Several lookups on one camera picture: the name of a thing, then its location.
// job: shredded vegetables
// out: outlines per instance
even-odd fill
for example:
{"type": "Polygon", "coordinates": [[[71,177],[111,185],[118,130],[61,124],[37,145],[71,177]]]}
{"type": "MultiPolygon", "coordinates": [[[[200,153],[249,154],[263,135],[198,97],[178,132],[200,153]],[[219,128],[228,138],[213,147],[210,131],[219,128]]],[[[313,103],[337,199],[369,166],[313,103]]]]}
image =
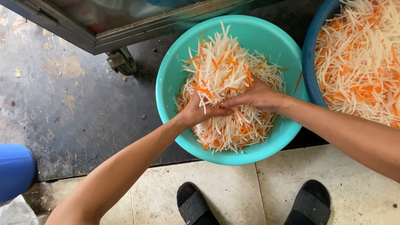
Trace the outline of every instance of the shredded vegetables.
{"type": "MultiPolygon", "coordinates": [[[[222,34],[214,36],[203,34],[198,40],[197,50],[189,47],[189,60],[182,60],[189,76],[183,81],[181,90],[174,97],[178,113],[190,101],[194,90],[200,96],[200,105],[206,104],[218,107],[223,100],[243,94],[253,85],[253,76],[281,93],[285,92],[282,68],[277,62],[267,61],[263,54],[256,50],[250,54],[249,49],[240,47],[237,38],[228,36],[229,26],[221,21],[222,34]]],[[[263,142],[275,127],[277,115],[259,111],[251,105],[241,105],[234,108],[235,114],[227,117],[214,117],[196,125],[193,128],[198,142],[203,149],[215,151],[241,151],[247,145],[263,142]]]]}
{"type": "Polygon", "coordinates": [[[328,107],[399,128],[400,1],[343,1],[321,28],[315,49],[328,107]]]}

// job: tiled floor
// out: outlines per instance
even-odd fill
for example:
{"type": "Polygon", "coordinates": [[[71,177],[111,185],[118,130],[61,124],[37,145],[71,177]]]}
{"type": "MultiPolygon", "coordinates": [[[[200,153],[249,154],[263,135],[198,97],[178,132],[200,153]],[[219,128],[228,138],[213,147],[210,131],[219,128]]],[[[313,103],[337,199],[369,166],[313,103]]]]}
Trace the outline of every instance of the tiled floor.
{"type": "MultiPolygon", "coordinates": [[[[283,224],[294,198],[309,180],[321,181],[332,198],[332,224],[382,224],[400,221],[400,184],[355,162],[330,145],[281,151],[243,166],[204,161],[148,169],[104,216],[102,224],[184,224],[176,191],[197,184],[221,224],[283,224]]],[[[46,207],[56,206],[82,178],[36,184],[46,207]]]]}

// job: forearm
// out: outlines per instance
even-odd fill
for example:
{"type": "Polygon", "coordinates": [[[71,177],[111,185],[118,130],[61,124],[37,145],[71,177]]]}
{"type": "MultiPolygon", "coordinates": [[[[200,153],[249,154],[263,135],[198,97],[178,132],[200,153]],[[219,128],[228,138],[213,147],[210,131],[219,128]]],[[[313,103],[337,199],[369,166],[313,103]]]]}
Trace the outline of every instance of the forearm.
{"type": "Polygon", "coordinates": [[[106,160],[54,210],[54,222],[59,223],[63,213],[79,214],[94,223],[100,221],[186,126],[178,115],[106,160]]]}
{"type": "Polygon", "coordinates": [[[318,134],[354,160],[400,183],[400,130],[285,96],[280,114],[318,134]]]}

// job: metal cart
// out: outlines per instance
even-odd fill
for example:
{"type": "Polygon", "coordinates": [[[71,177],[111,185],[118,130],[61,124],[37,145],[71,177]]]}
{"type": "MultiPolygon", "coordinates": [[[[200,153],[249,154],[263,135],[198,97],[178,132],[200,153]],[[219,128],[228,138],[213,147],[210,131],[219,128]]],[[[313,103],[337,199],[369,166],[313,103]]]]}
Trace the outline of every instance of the metal cart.
{"type": "Polygon", "coordinates": [[[106,53],[110,67],[136,72],[126,46],[227,14],[282,0],[0,0],[0,4],[79,48],[106,53]]]}

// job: black slide sandal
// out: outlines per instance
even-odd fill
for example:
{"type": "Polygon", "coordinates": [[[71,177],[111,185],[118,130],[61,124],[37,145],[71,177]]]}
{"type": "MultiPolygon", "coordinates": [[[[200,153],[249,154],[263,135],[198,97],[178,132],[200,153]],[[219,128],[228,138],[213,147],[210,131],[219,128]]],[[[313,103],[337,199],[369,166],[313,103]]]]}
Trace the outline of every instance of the black slide sandal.
{"type": "Polygon", "coordinates": [[[330,217],[330,196],[316,180],[303,184],[284,225],[326,225],[330,217]]]}
{"type": "Polygon", "coordinates": [[[183,183],[177,192],[178,210],[186,225],[219,225],[198,187],[183,183]]]}

